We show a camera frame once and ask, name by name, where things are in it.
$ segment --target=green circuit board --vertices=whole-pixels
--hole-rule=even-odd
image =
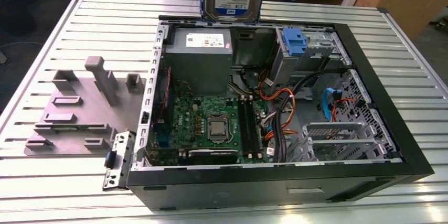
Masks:
[[[256,122],[265,112],[264,101],[253,101]],[[225,121],[228,137],[224,140],[209,139],[208,122]],[[261,145],[261,134],[257,136]],[[189,148],[222,148],[238,151],[238,163],[265,163],[266,158],[246,157],[242,155],[241,134],[237,117],[237,98],[228,97],[180,97],[174,101],[173,125],[169,136],[169,148],[158,152],[158,160],[165,165],[176,165],[172,151]]]

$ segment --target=ram slot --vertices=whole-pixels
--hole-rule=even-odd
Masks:
[[[241,134],[241,146],[242,146],[242,154],[248,155],[250,153],[250,142],[246,135],[246,121],[245,121],[245,106],[244,100],[237,101],[238,107],[238,123],[240,123],[240,134]]]
[[[253,157],[260,152],[260,142],[257,138],[256,115],[253,111],[252,100],[245,100],[245,120],[246,120],[246,134],[250,142],[250,153]]]

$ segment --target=floor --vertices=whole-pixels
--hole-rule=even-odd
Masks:
[[[69,2],[70,0],[37,0],[30,4],[29,10],[36,20],[36,30],[25,36],[10,36],[0,29],[0,45],[18,41],[42,44]],[[421,35],[413,40],[416,47],[445,83],[448,83],[446,41],[448,33],[437,31],[433,25],[428,25]],[[8,64],[0,65],[0,113],[38,54],[38,50],[38,44],[14,44],[4,48],[0,46],[0,51],[9,59]]]

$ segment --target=chip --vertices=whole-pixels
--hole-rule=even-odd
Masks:
[[[228,116],[212,115],[206,117],[206,136],[216,144],[221,144],[229,139]]]
[[[209,124],[209,134],[212,136],[225,136],[225,122],[212,121]]]

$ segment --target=slatted metal surface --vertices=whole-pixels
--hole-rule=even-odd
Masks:
[[[153,220],[149,223],[448,221],[446,89],[393,21],[373,8],[265,2],[261,18],[349,25],[434,175],[357,202],[150,212],[129,191],[101,192],[102,157],[22,154],[54,89],[49,83],[54,71],[73,69],[77,76],[90,76],[84,60],[102,56],[104,68],[116,77],[145,73],[158,15],[197,17],[197,13],[197,0],[72,0],[0,117],[0,221],[109,221],[110,217]]]

